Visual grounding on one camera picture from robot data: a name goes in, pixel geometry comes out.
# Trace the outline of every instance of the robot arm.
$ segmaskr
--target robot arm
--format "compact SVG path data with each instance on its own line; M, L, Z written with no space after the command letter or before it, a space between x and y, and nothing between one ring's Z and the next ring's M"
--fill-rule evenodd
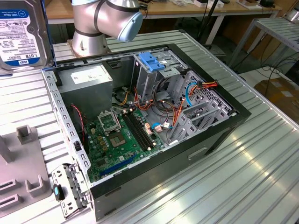
M73 0L72 6L72 47L80 56L107 53L105 34L119 41L132 41L142 24L138 0Z

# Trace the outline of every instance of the aluminum profile table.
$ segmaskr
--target aluminum profile table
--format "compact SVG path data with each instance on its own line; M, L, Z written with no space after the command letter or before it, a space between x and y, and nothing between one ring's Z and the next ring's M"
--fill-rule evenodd
M292 23L285 18L254 19L233 52L231 61L228 64L229 67L235 63L235 60L255 27L261 29L261 32L252 43L248 52L254 49L265 33L271 35L286 46L280 55L285 53L287 47L297 52L299 51L299 24Z
M175 43L241 102L252 115L218 150L111 213L99 223L290 223L299 217L298 125L251 89L226 65L180 31L108 38L113 52ZM68 44L58 60L73 58ZM0 133L37 127L48 173L71 158L65 149L40 71L0 80ZM54 194L0 223L93 223L88 208L65 221Z

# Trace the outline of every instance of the workbench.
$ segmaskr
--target workbench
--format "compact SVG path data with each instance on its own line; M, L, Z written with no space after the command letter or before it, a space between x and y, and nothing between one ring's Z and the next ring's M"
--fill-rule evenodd
M250 88L187 33L138 35L133 42L107 39L112 52L175 43L252 115L222 145L196 164L99 220L118 223L290 223L299 217L298 125ZM57 60L74 58L67 43L54 46ZM39 70L0 78L0 134L37 127L50 172L71 161ZM85 209L65 223L93 223ZM0 223L62 223L54 194L0 219Z
M271 14L270 17L276 17L282 8L265 8L249 10L236 0L231 0L230 3L224 4L223 8L216 8L213 16L217 16L216 22L211 30L211 33L206 41L206 44L212 44L217 31L227 15L252 15L252 14ZM185 6L177 6L172 2L151 2L148 4L148 13L141 10L143 17L147 19L162 19L162 18L183 18L183 17L202 17L205 13L205 7L197 7L194 4ZM71 3L68 0L52 0L46 7L46 14L49 24L66 24L74 23L73 11Z
M274 65L276 65L276 63L282 59L288 48L299 52L299 24L290 22L285 18L254 19L235 48L228 64L229 67L232 67L235 64L240 51L242 50L245 42L248 40L254 28L259 28L261 31L248 49L248 52L251 52L256 47L265 34L271 35L285 45L285 47L278 54Z

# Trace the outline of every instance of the metal shelf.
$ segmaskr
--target metal shelf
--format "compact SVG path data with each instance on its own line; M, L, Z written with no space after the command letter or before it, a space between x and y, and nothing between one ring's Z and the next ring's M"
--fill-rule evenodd
M294 24L285 18L254 19L234 50L231 61L228 64L229 67L234 65L235 60L255 27L260 28L261 32L248 52L258 44L265 33L271 35L287 47L297 52L299 51L299 24Z

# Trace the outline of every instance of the red cable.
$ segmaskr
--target red cable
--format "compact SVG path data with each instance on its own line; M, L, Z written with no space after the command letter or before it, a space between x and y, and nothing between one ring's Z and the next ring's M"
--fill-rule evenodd
M75 110L78 112L80 120L81 120L81 125L82 125L82 141L84 142L84 125L83 125L83 119L82 119L82 113L80 112L80 110L75 106L75 105L71 105L73 108L75 108Z

